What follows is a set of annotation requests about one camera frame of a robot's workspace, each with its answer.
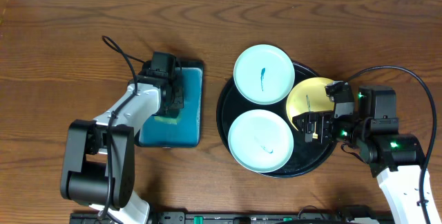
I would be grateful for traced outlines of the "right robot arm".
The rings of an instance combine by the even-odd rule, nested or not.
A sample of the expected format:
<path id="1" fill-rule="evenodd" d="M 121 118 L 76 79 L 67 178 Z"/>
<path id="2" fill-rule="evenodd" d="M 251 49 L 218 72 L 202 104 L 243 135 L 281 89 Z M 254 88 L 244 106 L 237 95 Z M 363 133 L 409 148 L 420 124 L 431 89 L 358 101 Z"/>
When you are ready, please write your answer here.
<path id="1" fill-rule="evenodd" d="M 440 223 L 420 142 L 398 131 L 393 88 L 360 86 L 357 97 L 349 85 L 331 89 L 299 84 L 289 94 L 287 115 L 301 140 L 351 148 L 377 179 L 395 223 Z"/>

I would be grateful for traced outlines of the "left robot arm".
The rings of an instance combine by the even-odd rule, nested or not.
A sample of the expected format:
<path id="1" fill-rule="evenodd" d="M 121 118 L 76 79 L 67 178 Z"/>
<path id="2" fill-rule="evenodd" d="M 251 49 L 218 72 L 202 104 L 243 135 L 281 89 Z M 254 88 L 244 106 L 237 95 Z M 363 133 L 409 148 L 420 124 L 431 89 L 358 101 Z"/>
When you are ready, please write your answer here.
<path id="1" fill-rule="evenodd" d="M 145 68 L 126 92 L 93 120 L 68 128 L 61 172 L 62 198 L 98 211 L 98 219 L 147 223 L 150 205 L 134 192 L 135 136 L 153 115 L 181 109 L 182 69 Z"/>

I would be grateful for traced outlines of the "black rectangular water tray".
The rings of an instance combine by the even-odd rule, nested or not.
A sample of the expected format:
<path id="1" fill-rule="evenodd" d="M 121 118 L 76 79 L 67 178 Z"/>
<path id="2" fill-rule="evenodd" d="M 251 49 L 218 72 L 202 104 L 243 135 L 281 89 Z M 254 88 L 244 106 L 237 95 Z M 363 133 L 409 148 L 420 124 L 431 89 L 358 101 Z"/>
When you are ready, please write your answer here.
<path id="1" fill-rule="evenodd" d="M 183 107 L 151 116 L 135 136 L 139 147 L 196 147 L 200 142 L 204 64 L 183 61 L 175 69 L 182 86 Z"/>

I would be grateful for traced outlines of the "green scrubbing sponge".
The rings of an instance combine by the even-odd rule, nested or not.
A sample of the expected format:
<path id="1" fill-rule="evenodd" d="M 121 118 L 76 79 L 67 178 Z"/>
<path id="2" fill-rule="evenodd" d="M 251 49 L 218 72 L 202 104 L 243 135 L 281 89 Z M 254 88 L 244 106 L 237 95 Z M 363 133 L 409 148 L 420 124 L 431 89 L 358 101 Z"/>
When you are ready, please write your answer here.
<path id="1" fill-rule="evenodd" d="M 174 124 L 177 125 L 182 119 L 181 110 L 170 110 L 164 112 L 162 115 L 155 115 L 154 121 L 162 124 Z"/>

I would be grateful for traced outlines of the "yellow plate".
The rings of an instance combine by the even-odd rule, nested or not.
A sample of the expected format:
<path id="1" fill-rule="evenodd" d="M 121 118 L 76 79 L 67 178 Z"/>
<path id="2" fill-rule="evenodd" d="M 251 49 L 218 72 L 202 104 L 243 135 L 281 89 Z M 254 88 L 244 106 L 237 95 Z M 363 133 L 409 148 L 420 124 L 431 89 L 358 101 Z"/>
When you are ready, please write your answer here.
<path id="1" fill-rule="evenodd" d="M 325 87 L 333 80 L 325 77 L 312 77 L 299 82 L 293 87 L 286 102 L 287 117 L 291 126 L 299 128 L 292 122 L 292 118 L 306 112 L 333 111 L 334 103 L 326 94 Z"/>

